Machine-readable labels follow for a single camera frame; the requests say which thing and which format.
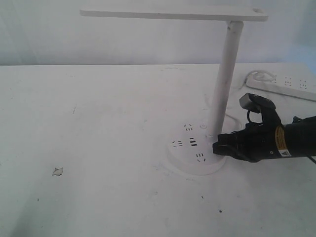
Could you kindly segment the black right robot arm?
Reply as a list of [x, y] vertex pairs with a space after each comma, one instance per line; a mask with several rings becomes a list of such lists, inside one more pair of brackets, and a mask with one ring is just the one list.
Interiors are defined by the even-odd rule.
[[283, 158], [316, 159], [316, 118], [293, 118], [290, 124], [249, 122], [245, 129], [220, 134], [213, 153], [251, 163]]

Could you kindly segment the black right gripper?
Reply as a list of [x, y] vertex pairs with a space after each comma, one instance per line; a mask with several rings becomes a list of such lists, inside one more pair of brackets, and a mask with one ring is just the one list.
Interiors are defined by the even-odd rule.
[[244, 130], [219, 134], [213, 153], [248, 162], [282, 158], [286, 151], [284, 126], [273, 109], [262, 109], [261, 115], [261, 123], [249, 122]]

